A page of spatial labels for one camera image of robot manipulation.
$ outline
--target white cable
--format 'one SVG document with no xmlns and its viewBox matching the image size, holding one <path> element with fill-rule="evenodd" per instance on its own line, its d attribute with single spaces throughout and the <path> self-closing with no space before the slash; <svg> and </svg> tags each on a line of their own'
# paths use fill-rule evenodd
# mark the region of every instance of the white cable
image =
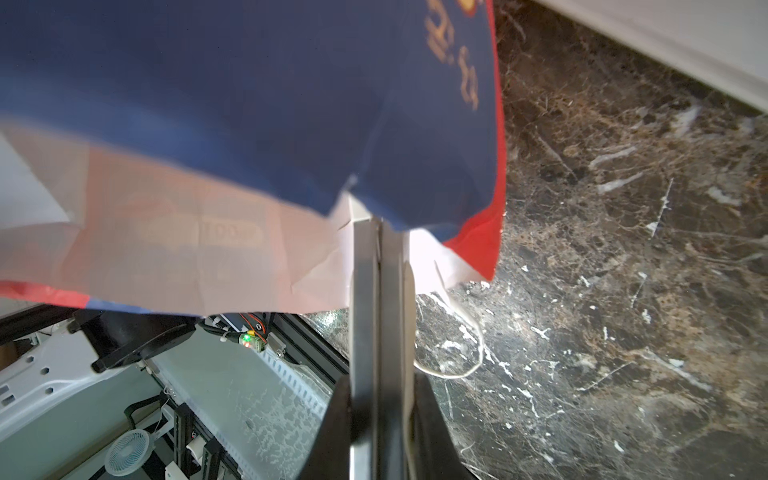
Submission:
<svg viewBox="0 0 768 480">
<path fill-rule="evenodd" d="M 161 405 L 161 406 L 160 406 L 160 409 L 158 410 L 158 412 L 160 412 L 160 419 L 159 419 L 159 420 L 157 420 L 157 423 L 156 423 L 156 424 L 154 424 L 154 428 L 152 429 L 152 432 L 151 432 L 151 433 L 155 433 L 155 432 L 157 431 L 157 427 L 159 427 L 159 426 L 160 426 L 160 422 L 162 422 L 162 421 L 163 421 L 163 407 L 165 407 L 165 405 L 166 405 L 166 404 L 168 403 L 168 401 L 170 400 L 170 390 L 168 391 L 168 393 L 165 393 L 165 395 L 166 395 L 166 399 L 165 399 L 165 402 L 163 402 L 163 405 Z"/>
<path fill-rule="evenodd" d="M 442 276 L 440 276 L 440 285 L 441 289 L 438 290 L 437 294 L 442 297 L 442 302 L 439 298 L 429 294 L 429 297 L 432 298 L 438 305 L 440 305 L 448 314 L 451 316 L 457 316 L 463 323 L 465 323 L 467 326 L 470 326 L 473 328 L 477 334 L 478 334 L 478 361 L 475 365 L 470 367 L 469 370 L 467 370 L 464 373 L 457 373 L 457 374 L 451 374 L 451 373 L 443 373 L 438 372 L 437 370 L 430 369 L 429 367 L 423 366 L 417 359 L 413 360 L 413 365 L 421 370 L 422 372 L 426 373 L 427 375 L 436 376 L 439 379 L 445 379 L 445 380 L 457 380 L 457 379 L 464 379 L 468 376 L 470 376 L 475 370 L 480 368 L 480 365 L 483 363 L 483 352 L 485 351 L 485 337 L 482 334 L 482 328 L 480 327 L 480 323 L 472 318 L 472 315 L 470 315 L 466 310 L 464 310 L 464 307 L 459 305 L 456 301 L 451 298 L 450 295 L 448 295 L 448 291 L 445 289 L 445 284 L 442 282 Z"/>
</svg>

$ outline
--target shopping bag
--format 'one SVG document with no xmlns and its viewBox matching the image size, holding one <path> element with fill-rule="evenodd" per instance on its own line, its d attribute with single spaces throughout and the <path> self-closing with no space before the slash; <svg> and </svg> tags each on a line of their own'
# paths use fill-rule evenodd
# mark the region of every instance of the shopping bag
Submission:
<svg viewBox="0 0 768 480">
<path fill-rule="evenodd" d="M 34 125 L 37 149 L 74 150 L 8 134 L 37 216 L 0 230 L 0 293 L 338 308 L 348 195 L 413 232 L 419 291 L 493 277 L 506 146 L 489 2 L 12 4 L 0 114 Z"/>
</svg>

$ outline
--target green led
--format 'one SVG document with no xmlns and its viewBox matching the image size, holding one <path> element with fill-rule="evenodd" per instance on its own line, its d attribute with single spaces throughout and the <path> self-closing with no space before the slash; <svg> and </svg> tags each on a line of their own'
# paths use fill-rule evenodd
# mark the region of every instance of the green led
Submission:
<svg viewBox="0 0 768 480">
<path fill-rule="evenodd" d="M 256 335 L 251 335 L 250 333 L 240 334 L 240 345 L 248 349 L 254 349 L 257 352 L 263 352 L 266 347 L 266 343 L 260 337 L 257 338 Z"/>
</svg>

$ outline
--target dark marble tile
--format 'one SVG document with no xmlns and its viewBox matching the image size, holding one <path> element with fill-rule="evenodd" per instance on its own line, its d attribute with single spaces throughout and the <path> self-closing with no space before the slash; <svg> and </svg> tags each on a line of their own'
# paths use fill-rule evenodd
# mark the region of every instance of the dark marble tile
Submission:
<svg viewBox="0 0 768 480">
<path fill-rule="evenodd" d="M 539 5 L 496 4 L 509 168 L 482 368 L 434 379 L 479 478 L 768 472 L 768 118 Z M 419 297 L 417 357 L 476 335 Z M 312 321 L 346 351 L 346 314 Z"/>
</svg>

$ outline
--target gold lettering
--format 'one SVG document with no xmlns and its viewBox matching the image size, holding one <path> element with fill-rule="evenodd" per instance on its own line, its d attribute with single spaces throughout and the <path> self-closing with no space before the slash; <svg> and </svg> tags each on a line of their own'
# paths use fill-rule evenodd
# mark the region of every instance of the gold lettering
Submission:
<svg viewBox="0 0 768 480">
<path fill-rule="evenodd" d="M 475 8 L 477 5 L 475 5 L 475 0 L 456 0 L 456 3 L 458 3 L 458 6 L 464 10 L 464 13 L 468 14 L 469 16 L 473 16 L 475 14 Z"/>
<path fill-rule="evenodd" d="M 458 50 L 458 67 L 462 70 L 462 98 L 472 106 L 472 110 L 478 109 L 478 75 L 474 65 L 467 65 L 469 49 L 461 47 Z"/>
<path fill-rule="evenodd" d="M 439 23 L 437 25 L 432 17 L 427 16 L 425 20 L 428 32 L 427 45 L 442 63 L 451 64 L 453 63 L 453 55 L 448 53 L 449 47 L 453 45 L 454 35 L 451 19 L 448 18 L 448 12 L 440 0 L 427 0 L 427 6 Z"/>
</svg>

